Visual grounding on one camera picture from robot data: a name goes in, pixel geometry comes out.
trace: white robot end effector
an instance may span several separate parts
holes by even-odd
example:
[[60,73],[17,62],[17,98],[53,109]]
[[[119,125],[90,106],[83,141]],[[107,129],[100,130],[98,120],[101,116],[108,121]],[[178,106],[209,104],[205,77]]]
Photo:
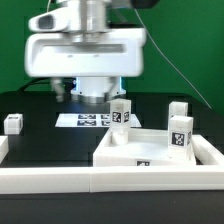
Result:
[[158,0],[57,0],[59,8],[29,21],[25,68],[31,77],[50,77],[62,99],[61,77],[78,77],[75,100],[90,103],[124,95],[120,77],[143,70],[143,28],[110,28],[108,8],[151,8]]

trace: white raised platform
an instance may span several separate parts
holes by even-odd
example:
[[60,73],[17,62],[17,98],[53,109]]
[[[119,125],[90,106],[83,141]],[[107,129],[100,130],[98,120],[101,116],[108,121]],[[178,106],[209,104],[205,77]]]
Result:
[[196,165],[192,148],[188,160],[169,156],[167,131],[131,128],[128,136],[127,144],[114,145],[108,130],[93,154],[93,166]]

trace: small white block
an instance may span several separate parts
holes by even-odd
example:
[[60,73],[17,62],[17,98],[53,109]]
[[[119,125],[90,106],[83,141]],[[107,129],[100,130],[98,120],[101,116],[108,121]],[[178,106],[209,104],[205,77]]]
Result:
[[18,135],[23,128],[22,114],[9,114],[4,120],[5,135]]
[[116,99],[110,103],[111,132],[123,133],[131,125],[131,100]]
[[9,152],[8,137],[0,136],[0,163],[3,161],[8,152]]
[[169,105],[169,120],[175,116],[187,116],[188,113],[188,103],[184,102],[172,102]]
[[169,122],[168,148],[172,158],[189,159],[193,118],[174,116]]

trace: white cube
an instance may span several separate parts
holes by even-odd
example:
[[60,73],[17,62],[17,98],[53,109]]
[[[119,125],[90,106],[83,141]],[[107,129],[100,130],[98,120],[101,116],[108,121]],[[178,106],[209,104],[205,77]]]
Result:
[[112,143],[128,143],[128,131],[131,126],[131,100],[116,99],[110,103],[110,131]]
[[18,135],[23,128],[22,114],[9,114],[4,120],[5,135]]
[[184,102],[172,102],[169,105],[169,120],[175,116],[187,116],[188,113],[188,103]]
[[193,118],[173,116],[169,121],[168,148],[170,157],[189,159]]
[[116,99],[110,103],[110,128],[112,132],[123,133],[131,125],[131,100]]

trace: white box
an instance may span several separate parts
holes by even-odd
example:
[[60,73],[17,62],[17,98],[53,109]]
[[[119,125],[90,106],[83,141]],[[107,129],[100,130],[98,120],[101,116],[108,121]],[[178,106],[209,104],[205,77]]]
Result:
[[170,166],[196,165],[194,152],[189,160],[170,158],[168,154],[168,132],[149,129],[130,129],[126,145],[114,145],[112,133],[106,133],[93,154],[93,166]]
[[110,128],[112,132],[123,133],[131,125],[131,100],[116,99],[110,102]]
[[191,150],[191,138],[193,118],[174,116],[169,122],[169,156],[172,158],[189,159]]
[[5,135],[18,135],[23,128],[22,114],[9,114],[4,120]]
[[174,101],[169,105],[168,120],[170,120],[175,115],[187,116],[187,113],[188,113],[188,103]]

